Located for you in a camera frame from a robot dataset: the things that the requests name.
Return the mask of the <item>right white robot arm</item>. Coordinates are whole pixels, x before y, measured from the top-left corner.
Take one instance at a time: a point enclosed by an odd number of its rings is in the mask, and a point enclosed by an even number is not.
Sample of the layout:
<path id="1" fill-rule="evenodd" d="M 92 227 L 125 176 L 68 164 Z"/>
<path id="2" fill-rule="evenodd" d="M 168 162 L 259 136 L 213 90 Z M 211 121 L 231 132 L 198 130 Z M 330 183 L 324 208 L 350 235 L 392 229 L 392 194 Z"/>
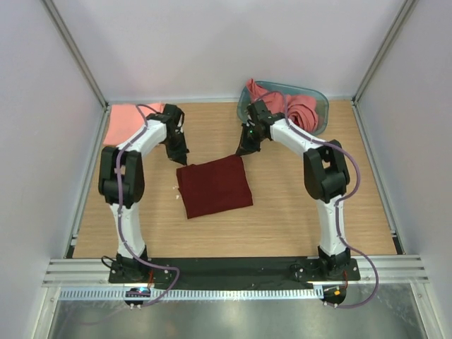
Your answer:
<path id="1" fill-rule="evenodd" d="M 272 114 L 262 100 L 251 103 L 246 110 L 236 154 L 258 152 L 261 143 L 268 139 L 301 157 L 304 187 L 316 202 L 321 228 L 318 270 L 325 279 L 337 278 L 351 263 L 343 211 L 350 174 L 341 144 L 312 136 L 283 113 Z"/>

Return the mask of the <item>dark red t shirt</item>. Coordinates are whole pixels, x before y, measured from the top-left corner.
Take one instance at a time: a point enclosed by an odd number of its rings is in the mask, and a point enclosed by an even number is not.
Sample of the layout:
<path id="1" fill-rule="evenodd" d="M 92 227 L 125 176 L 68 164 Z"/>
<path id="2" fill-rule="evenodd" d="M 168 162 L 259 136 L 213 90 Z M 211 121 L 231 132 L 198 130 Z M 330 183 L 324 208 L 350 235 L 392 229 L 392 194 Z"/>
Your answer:
<path id="1" fill-rule="evenodd" d="M 176 176 L 188 219 L 254 204 L 240 156 L 181 167 Z"/>

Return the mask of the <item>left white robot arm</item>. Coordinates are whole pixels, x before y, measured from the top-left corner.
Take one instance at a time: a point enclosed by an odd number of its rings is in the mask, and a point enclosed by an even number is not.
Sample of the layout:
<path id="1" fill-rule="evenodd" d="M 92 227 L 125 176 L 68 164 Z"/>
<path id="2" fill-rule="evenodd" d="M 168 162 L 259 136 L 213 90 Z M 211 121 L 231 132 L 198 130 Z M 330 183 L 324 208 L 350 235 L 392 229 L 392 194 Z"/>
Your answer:
<path id="1" fill-rule="evenodd" d="M 111 283 L 142 283 L 153 270 L 141 232 L 139 203 L 145 191 L 143 158 L 163 144 L 167 158 L 187 165 L 189 149 L 183 132 L 185 113 L 166 104 L 161 112 L 136 105 L 138 127 L 119 145 L 108 145 L 100 154 L 98 191 L 113 213 L 119 246 L 108 265 Z"/>

